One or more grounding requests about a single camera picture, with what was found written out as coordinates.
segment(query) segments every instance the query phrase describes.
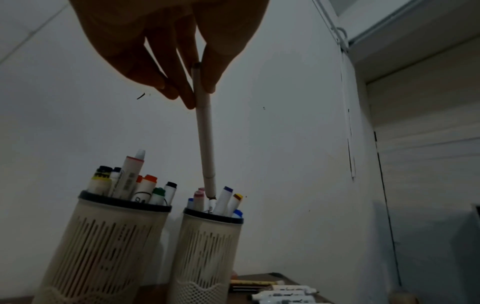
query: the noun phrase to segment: pen holder rim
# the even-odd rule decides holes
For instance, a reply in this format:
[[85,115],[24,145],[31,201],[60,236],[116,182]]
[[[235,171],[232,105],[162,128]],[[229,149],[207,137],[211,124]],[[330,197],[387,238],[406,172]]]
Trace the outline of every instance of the pen holder rim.
[[170,213],[172,210],[172,206],[140,204],[137,202],[131,202],[129,200],[93,194],[86,190],[83,190],[82,192],[80,192],[80,195],[78,196],[78,198],[95,202],[98,204],[115,206],[115,207],[126,208],[126,209],[143,210],[143,211],[151,211],[151,212],[165,212],[165,213]]
[[221,216],[221,215],[206,213],[206,212],[202,212],[202,211],[196,211],[196,210],[189,209],[189,208],[185,208],[183,210],[183,214],[193,216],[193,217],[197,217],[197,218],[200,218],[200,219],[206,219],[206,220],[211,220],[211,221],[214,221],[214,222],[225,223],[225,224],[243,225],[243,223],[244,223],[243,218]]

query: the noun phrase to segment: barcode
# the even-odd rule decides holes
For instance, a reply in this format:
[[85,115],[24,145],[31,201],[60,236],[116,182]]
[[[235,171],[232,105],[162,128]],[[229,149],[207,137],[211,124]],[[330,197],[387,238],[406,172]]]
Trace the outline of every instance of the barcode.
[[125,186],[123,186],[124,191],[127,191],[130,188],[130,186],[133,184],[134,177],[135,177],[135,173],[130,173],[128,175],[128,179],[125,182]]

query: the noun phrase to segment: beige plastic pen holder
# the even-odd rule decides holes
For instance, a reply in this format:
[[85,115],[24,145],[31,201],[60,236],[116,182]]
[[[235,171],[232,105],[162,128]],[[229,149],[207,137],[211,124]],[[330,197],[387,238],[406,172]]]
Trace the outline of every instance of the beige plastic pen holder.
[[83,191],[32,304],[132,303],[171,209]]
[[183,211],[168,304],[225,304],[243,222]]

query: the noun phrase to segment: wooden desk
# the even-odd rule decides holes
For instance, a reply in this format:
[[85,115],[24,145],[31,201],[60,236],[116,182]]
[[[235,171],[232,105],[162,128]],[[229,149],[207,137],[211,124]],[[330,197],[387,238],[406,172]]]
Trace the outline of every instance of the wooden desk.
[[[241,275],[238,278],[257,281],[278,281],[282,279],[285,281],[285,284],[298,285],[296,282],[286,277],[280,278],[268,273]],[[317,303],[331,303],[319,294],[316,294],[315,298],[317,299]],[[33,296],[5,299],[0,300],[0,304],[31,304],[32,299]],[[142,286],[138,290],[138,294],[136,295],[133,304],[162,304],[166,302],[166,299],[167,284]],[[230,293],[228,295],[227,304],[251,304],[251,302],[247,300],[247,293]]]

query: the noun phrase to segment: human hand holding marker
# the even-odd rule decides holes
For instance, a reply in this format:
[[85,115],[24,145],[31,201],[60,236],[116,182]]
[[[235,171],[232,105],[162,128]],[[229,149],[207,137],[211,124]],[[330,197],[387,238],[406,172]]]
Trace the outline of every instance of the human hand holding marker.
[[188,72],[199,61],[197,26],[206,41],[201,83],[213,93],[223,72],[257,30],[269,0],[70,2],[89,41],[110,65],[135,82],[157,88],[168,99],[180,96],[193,109],[196,102],[182,61]]

